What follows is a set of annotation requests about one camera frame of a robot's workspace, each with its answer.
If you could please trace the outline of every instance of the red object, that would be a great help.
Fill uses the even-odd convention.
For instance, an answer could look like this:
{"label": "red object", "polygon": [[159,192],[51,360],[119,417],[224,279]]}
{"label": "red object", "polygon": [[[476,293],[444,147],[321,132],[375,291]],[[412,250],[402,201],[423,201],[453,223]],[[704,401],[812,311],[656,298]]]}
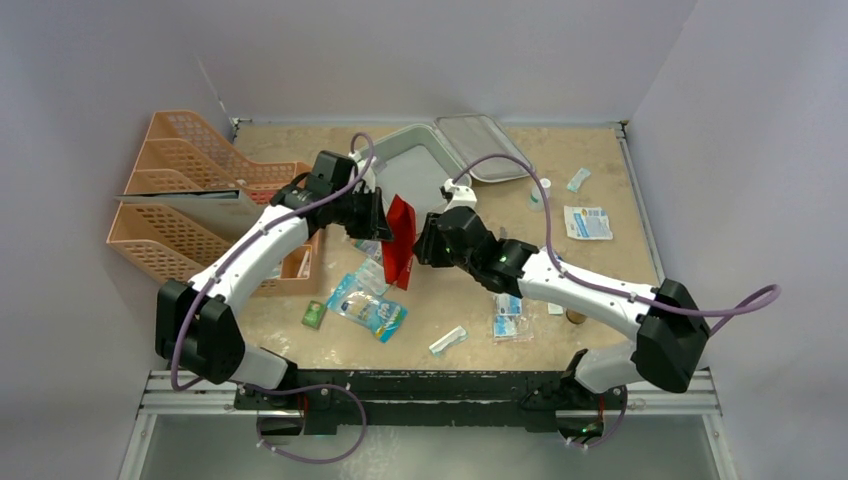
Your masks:
{"label": "red object", "polygon": [[382,242],[386,283],[406,290],[412,270],[412,246],[415,244],[415,209],[395,195],[386,220],[395,236],[394,242]]}

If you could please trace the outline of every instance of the gray wall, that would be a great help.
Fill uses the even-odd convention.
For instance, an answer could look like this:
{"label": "gray wall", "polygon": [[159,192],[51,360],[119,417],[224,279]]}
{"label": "gray wall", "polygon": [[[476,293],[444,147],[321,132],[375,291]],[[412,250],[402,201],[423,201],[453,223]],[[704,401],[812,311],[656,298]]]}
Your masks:
{"label": "gray wall", "polygon": [[844,1],[701,0],[629,131],[668,275],[702,307],[785,289],[710,344],[743,478],[845,478],[846,25]]}
{"label": "gray wall", "polygon": [[226,119],[156,12],[57,0],[0,15],[3,478],[115,478],[158,364],[156,286],[106,247],[110,197],[153,111]]}
{"label": "gray wall", "polygon": [[177,0],[234,116],[630,118],[695,0]]}

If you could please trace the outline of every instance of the green box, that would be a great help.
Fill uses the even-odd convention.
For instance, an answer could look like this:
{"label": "green box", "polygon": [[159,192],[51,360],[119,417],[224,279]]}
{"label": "green box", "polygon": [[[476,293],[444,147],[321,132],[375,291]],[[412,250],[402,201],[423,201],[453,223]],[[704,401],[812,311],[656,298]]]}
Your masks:
{"label": "green box", "polygon": [[312,300],[309,302],[309,306],[306,307],[306,313],[303,314],[303,320],[300,323],[306,325],[309,328],[314,328],[318,330],[321,326],[321,321],[324,320],[324,312],[327,311],[326,305],[321,302],[316,302]]}

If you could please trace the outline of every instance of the container lid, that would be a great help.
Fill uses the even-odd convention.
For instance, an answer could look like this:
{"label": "container lid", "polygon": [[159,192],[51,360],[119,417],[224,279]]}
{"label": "container lid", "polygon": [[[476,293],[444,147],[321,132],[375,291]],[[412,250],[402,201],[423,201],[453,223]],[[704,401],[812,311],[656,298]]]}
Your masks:
{"label": "container lid", "polygon": [[[435,125],[436,134],[453,147],[458,157],[456,160],[463,167],[484,155],[506,153],[536,171],[536,167],[491,117],[478,114],[453,115],[437,118]],[[528,175],[520,165],[505,158],[485,161],[471,169],[470,173],[476,180],[489,183],[505,182]]]}

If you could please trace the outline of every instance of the wooden table surface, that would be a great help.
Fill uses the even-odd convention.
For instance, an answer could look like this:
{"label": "wooden table surface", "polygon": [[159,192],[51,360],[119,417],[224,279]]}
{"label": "wooden table surface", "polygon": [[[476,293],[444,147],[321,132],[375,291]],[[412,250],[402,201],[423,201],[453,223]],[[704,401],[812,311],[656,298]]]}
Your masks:
{"label": "wooden table surface", "polygon": [[[242,125],[235,145],[257,162],[312,163],[321,150],[348,151],[354,132],[377,140],[398,126]],[[536,165],[540,177],[553,183],[551,194],[553,245],[567,262],[630,282],[656,285],[657,277],[639,218],[633,187],[615,133],[610,128],[507,128],[507,133]],[[591,170],[578,193],[568,180],[580,167]],[[542,212],[531,212],[526,201],[531,180],[499,184],[475,182],[477,212],[498,235],[542,245]],[[563,205],[600,206],[610,217],[614,239],[578,241],[566,236]],[[431,269],[415,263],[409,291],[392,289],[386,298],[400,302],[409,314],[385,344],[371,332],[333,312],[320,330],[301,325],[309,300],[326,302],[345,273],[354,272],[364,256],[344,242],[341,227],[327,229],[321,289],[314,295],[252,298],[238,322],[245,340],[284,355],[302,368],[422,369],[422,370],[563,370],[574,352],[602,347],[624,337],[592,319],[572,325],[564,316],[548,314],[547,304],[524,300],[534,338],[493,343],[494,303],[468,274],[459,269]],[[434,357],[428,347],[463,326],[469,338]]]}

